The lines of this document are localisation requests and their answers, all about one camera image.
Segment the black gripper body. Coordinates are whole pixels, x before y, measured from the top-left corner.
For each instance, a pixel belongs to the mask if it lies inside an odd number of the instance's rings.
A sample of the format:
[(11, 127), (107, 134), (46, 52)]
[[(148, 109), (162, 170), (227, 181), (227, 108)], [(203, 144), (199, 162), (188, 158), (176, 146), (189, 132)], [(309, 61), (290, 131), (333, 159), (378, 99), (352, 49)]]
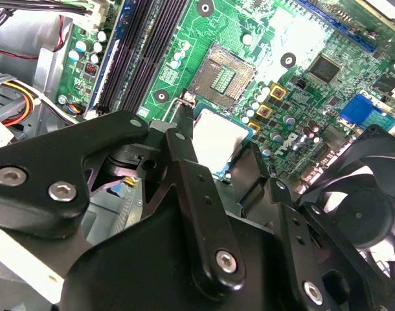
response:
[(227, 216), (191, 145), (166, 154), (153, 213), (76, 261), (60, 309), (278, 310), (277, 239)]

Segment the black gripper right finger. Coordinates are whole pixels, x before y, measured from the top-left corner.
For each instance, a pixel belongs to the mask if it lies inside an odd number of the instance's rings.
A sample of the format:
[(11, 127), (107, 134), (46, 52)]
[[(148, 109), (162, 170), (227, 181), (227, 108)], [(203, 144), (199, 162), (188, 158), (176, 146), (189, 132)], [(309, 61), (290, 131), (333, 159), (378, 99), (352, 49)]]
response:
[[(328, 295), (311, 244), (305, 216), (320, 225), (321, 216), (294, 208), (287, 186), (269, 175), (257, 144), (250, 142), (231, 164), (231, 178), (240, 216), (264, 227), (271, 226), (278, 240), (280, 272), (278, 289), (290, 310), (338, 310)], [(351, 266), (359, 287), (350, 298), (356, 310), (395, 310), (394, 292), (376, 275), (351, 243), (340, 234), (327, 233), (333, 250), (344, 265)]]

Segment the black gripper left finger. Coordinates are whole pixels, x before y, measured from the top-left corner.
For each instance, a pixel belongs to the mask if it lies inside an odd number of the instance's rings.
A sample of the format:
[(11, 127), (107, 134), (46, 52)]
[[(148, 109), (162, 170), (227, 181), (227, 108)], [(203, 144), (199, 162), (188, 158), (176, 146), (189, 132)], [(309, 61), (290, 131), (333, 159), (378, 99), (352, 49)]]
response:
[(47, 240), (71, 236), (90, 196), (132, 174), (144, 182), (143, 220), (166, 175), (166, 147), (192, 146), (192, 137), (193, 112), (183, 107), (177, 126), (163, 133), (119, 111), (2, 147), (0, 228)]

